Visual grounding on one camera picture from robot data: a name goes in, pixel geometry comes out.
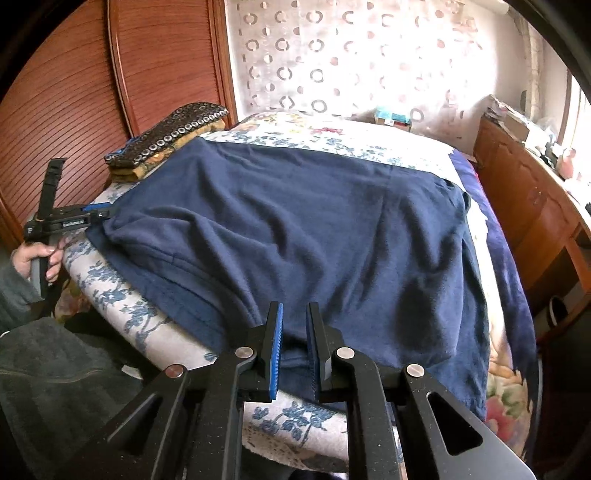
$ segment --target gray sleeve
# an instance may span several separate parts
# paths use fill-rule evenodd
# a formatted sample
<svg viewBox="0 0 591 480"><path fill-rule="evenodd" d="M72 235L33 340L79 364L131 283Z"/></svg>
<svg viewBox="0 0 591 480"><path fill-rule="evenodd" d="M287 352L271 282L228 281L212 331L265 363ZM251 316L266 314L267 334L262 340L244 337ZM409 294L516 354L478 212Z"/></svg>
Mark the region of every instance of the gray sleeve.
<svg viewBox="0 0 591 480"><path fill-rule="evenodd" d="M0 334L34 320L42 300L8 261L0 268Z"/></svg>

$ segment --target floral bedspread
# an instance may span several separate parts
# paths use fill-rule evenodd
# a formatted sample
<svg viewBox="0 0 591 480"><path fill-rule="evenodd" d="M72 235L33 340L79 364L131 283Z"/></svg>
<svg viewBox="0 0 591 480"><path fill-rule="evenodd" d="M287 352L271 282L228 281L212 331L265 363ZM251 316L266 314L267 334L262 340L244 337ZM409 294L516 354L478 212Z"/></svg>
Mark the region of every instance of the floral bedspread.
<svg viewBox="0 0 591 480"><path fill-rule="evenodd" d="M463 188L448 156L451 147L391 127L299 113L266 112L246 119L233 130L203 137L210 141L304 148L364 158L430 171ZM133 186L115 183L96 201L114 202ZM486 219L476 202L472 202L467 218L476 247L491 333L486 423L520 455L531 417L527 385L519 372L512 370L501 302L486 246ZM144 300L106 262L83 231L72 235L64 264L75 285L109 323L159 368L172 363L197 368L217 358ZM68 305L68 301L62 299L61 304ZM255 453L295 468L345 472L346 431L343 413L280 391L272 404L245 404L242 443Z"/></svg>

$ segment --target navy blue blanket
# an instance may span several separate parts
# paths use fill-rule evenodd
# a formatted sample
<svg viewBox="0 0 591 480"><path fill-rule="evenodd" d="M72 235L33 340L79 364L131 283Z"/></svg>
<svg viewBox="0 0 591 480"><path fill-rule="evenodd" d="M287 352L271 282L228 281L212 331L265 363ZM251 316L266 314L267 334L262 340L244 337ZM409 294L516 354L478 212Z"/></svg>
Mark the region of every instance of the navy blue blanket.
<svg viewBox="0 0 591 480"><path fill-rule="evenodd" d="M488 320L469 197L421 171L196 138L88 238L215 351L282 301L280 388L312 398L305 306L377 362L428 367L485 415Z"/></svg>
<svg viewBox="0 0 591 480"><path fill-rule="evenodd" d="M539 378L534 322L517 273L515 260L499 221L496 219L491 204L486 198L470 162L455 149L449 157L464 188L486 216L486 226L488 228L486 245L491 253L496 284L499 287L499 297L501 298L513 365L516 370L521 372L523 378L527 379L530 398L536 400Z"/></svg>

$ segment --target studded fabric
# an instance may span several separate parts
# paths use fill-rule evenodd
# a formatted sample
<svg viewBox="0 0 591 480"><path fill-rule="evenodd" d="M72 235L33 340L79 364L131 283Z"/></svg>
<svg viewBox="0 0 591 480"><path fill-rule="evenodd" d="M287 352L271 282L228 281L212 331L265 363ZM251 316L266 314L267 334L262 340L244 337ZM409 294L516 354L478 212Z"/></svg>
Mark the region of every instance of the studded fabric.
<svg viewBox="0 0 591 480"><path fill-rule="evenodd" d="M105 155L105 162L110 168L135 168L179 138L227 114L226 107L215 103L188 103L139 137L129 140L123 148Z"/></svg>

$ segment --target white wall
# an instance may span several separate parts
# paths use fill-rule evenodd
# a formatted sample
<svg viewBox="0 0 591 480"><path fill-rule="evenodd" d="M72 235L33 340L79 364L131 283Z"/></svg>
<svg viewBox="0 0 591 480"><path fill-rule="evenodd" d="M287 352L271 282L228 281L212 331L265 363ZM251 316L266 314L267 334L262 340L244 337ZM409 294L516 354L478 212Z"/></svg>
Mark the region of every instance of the white wall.
<svg viewBox="0 0 591 480"><path fill-rule="evenodd" d="M466 4L465 11L474 17L479 41L485 51L490 52L489 61L496 67L496 77L491 79L486 91L519 110L521 92L527 88L528 70L523 40L515 21L508 14L494 14L473 3ZM485 109L486 102L480 102L471 112L472 121L463 135L462 151L466 153L472 152Z"/></svg>
<svg viewBox="0 0 591 480"><path fill-rule="evenodd" d="M544 40L544 66L540 89L542 99L542 117L552 117L556 133L560 130L564 103L566 101L566 79L568 70L558 54Z"/></svg>

